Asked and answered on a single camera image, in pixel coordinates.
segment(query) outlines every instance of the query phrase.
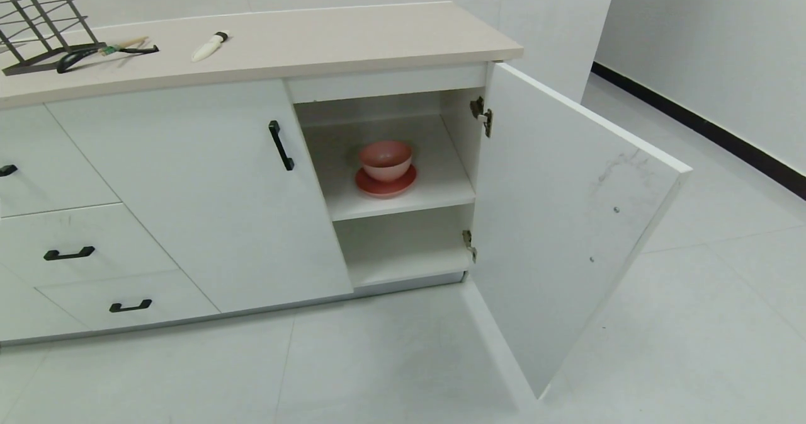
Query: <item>bowl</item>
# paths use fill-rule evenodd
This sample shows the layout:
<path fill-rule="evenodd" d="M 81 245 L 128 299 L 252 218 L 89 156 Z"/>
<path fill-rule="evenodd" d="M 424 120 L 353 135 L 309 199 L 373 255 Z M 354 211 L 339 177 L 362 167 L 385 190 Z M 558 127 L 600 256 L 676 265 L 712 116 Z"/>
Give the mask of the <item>bowl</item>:
<path fill-rule="evenodd" d="M 414 166 L 411 166 L 399 179 L 390 182 L 375 180 L 364 169 L 358 169 L 358 173 L 355 174 L 355 186 L 371 197 L 390 199 L 406 192 L 411 185 L 414 185 L 416 179 L 417 169 Z"/>
<path fill-rule="evenodd" d="M 366 174 L 381 182 L 392 182 L 406 174 L 411 166 L 412 149 L 405 142 L 381 140 L 365 146 L 359 153 Z"/>

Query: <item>beige countertop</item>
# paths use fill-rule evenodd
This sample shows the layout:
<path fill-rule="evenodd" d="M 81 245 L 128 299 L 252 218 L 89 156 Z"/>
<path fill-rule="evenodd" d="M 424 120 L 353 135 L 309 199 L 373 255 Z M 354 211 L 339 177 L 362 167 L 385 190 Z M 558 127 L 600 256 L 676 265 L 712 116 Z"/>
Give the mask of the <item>beige countertop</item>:
<path fill-rule="evenodd" d="M 231 38 L 191 62 L 216 31 Z M 517 59 L 523 48 L 450 2 L 227 14 L 93 30 L 108 44 L 150 36 L 159 53 L 92 56 L 71 71 L 0 74 L 0 108 L 124 91 Z M 75 42 L 85 42 L 86 35 Z M 15 63 L 0 54 L 0 69 Z"/>

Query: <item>door hinge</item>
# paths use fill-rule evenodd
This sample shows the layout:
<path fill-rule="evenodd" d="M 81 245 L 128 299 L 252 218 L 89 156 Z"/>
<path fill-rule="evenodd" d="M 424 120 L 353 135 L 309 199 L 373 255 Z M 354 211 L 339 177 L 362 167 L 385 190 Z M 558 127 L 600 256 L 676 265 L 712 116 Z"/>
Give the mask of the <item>door hinge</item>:
<path fill-rule="evenodd" d="M 471 101 L 470 112 L 476 120 L 484 125 L 484 134 L 490 137 L 490 134 L 492 134 L 492 110 L 487 109 L 486 112 L 484 111 L 484 98 L 480 96 L 478 100 Z"/>
<path fill-rule="evenodd" d="M 467 247 L 467 251 L 470 251 L 470 254 L 473 255 L 473 263 L 475 263 L 475 257 L 479 254 L 478 251 L 475 250 L 473 247 L 473 234 L 470 231 L 462 231 L 462 238 L 464 239 L 464 246 Z"/>

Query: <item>black baseboard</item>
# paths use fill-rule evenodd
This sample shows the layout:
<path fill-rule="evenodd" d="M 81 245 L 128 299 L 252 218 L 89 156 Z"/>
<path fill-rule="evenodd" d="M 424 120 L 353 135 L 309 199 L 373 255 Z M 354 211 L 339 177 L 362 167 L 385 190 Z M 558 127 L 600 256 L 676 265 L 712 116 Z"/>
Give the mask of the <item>black baseboard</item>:
<path fill-rule="evenodd" d="M 789 168 L 786 164 L 772 158 L 769 154 L 760 151 L 760 149 L 748 144 L 739 137 L 734 136 L 734 134 L 725 131 L 725 129 L 714 125 L 714 123 L 705 120 L 705 118 L 698 116 L 687 108 L 683 108 L 683 106 L 678 105 L 664 96 L 660 96 L 656 92 L 633 81 L 633 79 L 623 76 L 623 74 L 619 74 L 601 63 L 593 62 L 591 71 L 616 86 L 619 86 L 619 88 L 639 98 L 660 112 L 677 120 L 677 122 L 697 131 L 698 134 L 708 138 L 708 140 L 726 149 L 726 151 L 729 151 L 738 159 L 743 160 L 772 180 L 780 183 L 784 188 L 794 192 L 794 194 L 797 194 L 801 199 L 806 200 L 806 176 L 798 174 L 794 169 Z"/>

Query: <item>metal rack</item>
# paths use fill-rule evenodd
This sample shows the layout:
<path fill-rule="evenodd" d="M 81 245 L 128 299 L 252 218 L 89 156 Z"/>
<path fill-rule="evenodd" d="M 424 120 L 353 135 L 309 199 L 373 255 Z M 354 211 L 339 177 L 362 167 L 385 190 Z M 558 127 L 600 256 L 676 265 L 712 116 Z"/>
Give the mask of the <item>metal rack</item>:
<path fill-rule="evenodd" d="M 61 54 L 75 50 L 106 46 L 99 42 L 86 23 L 87 16 L 78 12 L 74 0 L 0 0 L 0 44 L 8 49 L 17 62 L 3 69 L 3 74 L 31 73 L 34 71 L 53 70 L 57 61 L 53 59 Z M 83 44 L 70 45 L 64 39 L 64 33 L 71 28 L 79 28 L 81 34 L 71 32 L 70 37 L 79 37 Z M 40 44 L 40 48 L 29 46 Z M 34 51 L 31 57 L 23 52 Z"/>

